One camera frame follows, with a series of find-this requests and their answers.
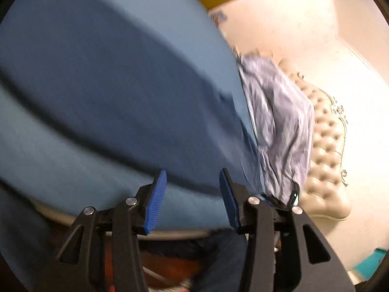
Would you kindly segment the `cream tufted headboard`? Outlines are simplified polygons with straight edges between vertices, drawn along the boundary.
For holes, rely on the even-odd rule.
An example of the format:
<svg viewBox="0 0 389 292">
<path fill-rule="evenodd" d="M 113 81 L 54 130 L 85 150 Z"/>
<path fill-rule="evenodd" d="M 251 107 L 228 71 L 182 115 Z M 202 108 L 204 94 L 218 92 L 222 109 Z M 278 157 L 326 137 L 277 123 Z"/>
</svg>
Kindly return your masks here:
<svg viewBox="0 0 389 292">
<path fill-rule="evenodd" d="M 305 81 L 290 60 L 282 59 L 279 67 L 310 99 L 315 111 L 310 170 L 300 206 L 312 217 L 344 220 L 351 213 L 347 171 L 342 165 L 347 133 L 344 108 L 333 96 Z"/>
</svg>

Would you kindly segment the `dark blue denim jeans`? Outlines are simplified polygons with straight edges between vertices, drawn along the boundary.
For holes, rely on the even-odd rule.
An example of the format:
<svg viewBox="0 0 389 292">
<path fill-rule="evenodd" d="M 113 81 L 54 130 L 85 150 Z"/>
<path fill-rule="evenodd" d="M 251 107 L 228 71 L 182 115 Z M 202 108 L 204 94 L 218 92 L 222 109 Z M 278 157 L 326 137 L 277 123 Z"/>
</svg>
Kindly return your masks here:
<svg viewBox="0 0 389 292">
<path fill-rule="evenodd" d="M 206 194 L 223 168 L 258 185 L 232 95 L 102 0 L 15 0 L 1 22 L 1 78 L 50 125 L 134 169 Z"/>
</svg>

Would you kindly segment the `teal quilted bed mattress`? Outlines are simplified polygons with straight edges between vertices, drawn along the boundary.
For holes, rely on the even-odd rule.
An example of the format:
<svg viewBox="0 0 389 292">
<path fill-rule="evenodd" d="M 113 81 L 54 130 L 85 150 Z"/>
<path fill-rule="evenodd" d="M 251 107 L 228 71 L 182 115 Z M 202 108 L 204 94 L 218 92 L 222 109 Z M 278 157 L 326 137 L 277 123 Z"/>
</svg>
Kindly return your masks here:
<svg viewBox="0 0 389 292">
<path fill-rule="evenodd" d="M 197 0 L 1 0 L 1 178 L 77 215 L 158 171 L 160 230 L 229 225 L 219 175 L 262 189 L 233 52 Z"/>
</svg>

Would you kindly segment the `small picture box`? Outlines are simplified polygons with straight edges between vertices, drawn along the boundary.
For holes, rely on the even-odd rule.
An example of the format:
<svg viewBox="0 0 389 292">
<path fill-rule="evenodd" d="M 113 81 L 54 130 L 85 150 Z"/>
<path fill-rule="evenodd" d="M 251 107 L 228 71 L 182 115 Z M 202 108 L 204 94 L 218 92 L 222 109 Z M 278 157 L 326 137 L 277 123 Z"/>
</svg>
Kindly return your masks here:
<svg viewBox="0 0 389 292">
<path fill-rule="evenodd" d="M 213 13 L 209 13 L 208 15 L 217 27 L 219 27 L 228 19 L 227 15 L 223 11 L 216 11 Z"/>
</svg>

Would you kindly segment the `grey star pattern duvet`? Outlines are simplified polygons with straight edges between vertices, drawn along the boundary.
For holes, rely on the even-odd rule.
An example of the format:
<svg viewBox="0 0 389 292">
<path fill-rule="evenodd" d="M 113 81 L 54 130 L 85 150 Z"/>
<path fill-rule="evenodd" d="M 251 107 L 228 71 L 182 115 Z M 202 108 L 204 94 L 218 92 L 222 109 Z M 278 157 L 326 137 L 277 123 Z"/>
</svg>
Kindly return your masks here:
<svg viewBox="0 0 389 292">
<path fill-rule="evenodd" d="M 312 102 L 268 57 L 240 55 L 237 68 L 258 144 L 264 189 L 301 191 L 310 169 Z"/>
</svg>

